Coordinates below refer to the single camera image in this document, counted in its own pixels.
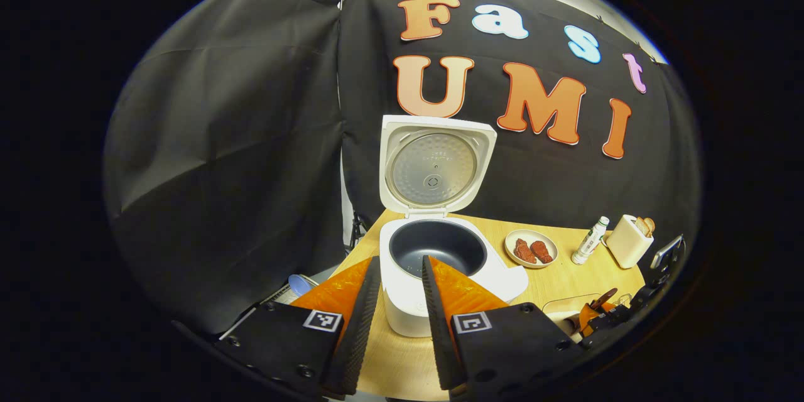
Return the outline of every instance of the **black curtain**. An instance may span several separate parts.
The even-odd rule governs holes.
[[[440,102],[445,95],[447,56],[471,58],[465,100],[455,119],[486,122],[497,130],[497,144],[477,198],[461,213],[527,224],[588,228],[605,215],[614,228],[623,214],[656,221],[656,249],[684,233],[697,234],[703,172],[695,117],[673,70],[655,64],[637,44],[597,18],[555,0],[459,0],[450,21],[433,24],[437,38],[403,41],[407,0],[344,0],[339,40],[339,88],[344,116],[345,184],[356,211],[370,224],[384,207],[379,199],[379,133],[382,115],[404,115],[396,98],[394,58],[423,55],[422,94]],[[497,4],[517,11],[529,32],[525,39],[482,33],[472,25],[474,8]],[[566,25],[595,36],[601,61],[591,64],[568,47]],[[643,95],[631,80],[623,53],[643,68]],[[549,93],[562,78],[586,86],[577,132],[580,142],[552,141],[497,126],[506,112],[510,86],[506,62],[535,68]],[[609,99],[631,107],[625,156],[601,152],[611,128]],[[643,259],[640,266],[645,269]]]
[[[206,0],[133,70],[107,210],[149,297],[201,333],[341,261],[340,0]]]

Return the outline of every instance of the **orange letter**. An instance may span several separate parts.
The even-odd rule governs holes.
[[[436,7],[430,9],[430,5],[434,4]],[[433,26],[433,19],[436,19],[439,24],[445,24],[450,21],[450,10],[446,9],[444,5],[451,8],[460,6],[458,0],[405,0],[400,1],[400,8],[405,9],[405,21],[407,29],[402,32],[402,41],[414,41],[416,39],[436,38],[442,35],[442,29]]]
[[[549,138],[565,144],[578,144],[580,98],[586,94],[586,87],[581,82],[563,77],[548,95],[536,70],[529,65],[510,62],[503,65],[502,70],[511,76],[511,90],[505,115],[497,118],[499,127],[523,132],[528,128],[523,119],[525,107],[528,107],[533,133],[542,133],[550,118],[555,116],[553,125],[548,128]]]
[[[460,112],[466,94],[466,72],[474,67],[474,61],[463,57],[444,57],[440,63],[447,68],[447,92],[438,104],[425,101],[421,94],[424,85],[425,67],[430,58],[408,55],[394,59],[399,70],[396,82],[396,98],[402,110],[414,116],[437,116],[448,118]]]
[[[621,159],[626,155],[622,148],[622,142],[626,139],[626,126],[628,118],[631,117],[631,107],[620,99],[611,99],[611,130],[609,140],[603,144],[603,153],[610,158]]]

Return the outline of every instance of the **bread slice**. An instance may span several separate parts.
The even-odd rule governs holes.
[[[652,237],[652,236],[653,236],[654,231],[656,230],[656,224],[655,224],[655,222],[653,221],[653,219],[645,219],[645,224],[647,224],[647,225],[648,225],[648,227],[649,227],[649,228],[651,228],[651,232],[650,232],[650,233],[648,233],[648,237]]]
[[[649,234],[651,233],[651,228],[645,222],[645,220],[643,220],[643,218],[637,217],[637,221],[635,222],[635,224],[637,225],[637,229],[639,230],[639,232],[643,233],[643,236],[649,237]]]

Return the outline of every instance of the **white rice cooker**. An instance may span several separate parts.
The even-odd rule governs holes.
[[[480,122],[383,117],[379,194],[386,208],[405,214],[379,233],[385,311],[396,333],[431,336],[424,256],[451,265],[508,303],[528,287],[525,269],[508,268],[475,225],[446,216],[477,195],[496,139],[497,132]]]

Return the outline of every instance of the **blue letter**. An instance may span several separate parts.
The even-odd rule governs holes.
[[[592,64],[600,62],[600,51],[597,49],[597,39],[591,33],[581,30],[578,27],[567,25],[563,27],[563,32],[572,39],[569,42],[569,50],[578,58],[583,58]]]
[[[522,16],[513,9],[498,4],[481,4],[474,11],[481,15],[474,16],[472,25],[483,33],[506,35],[514,39],[528,37],[528,30],[522,27]]]

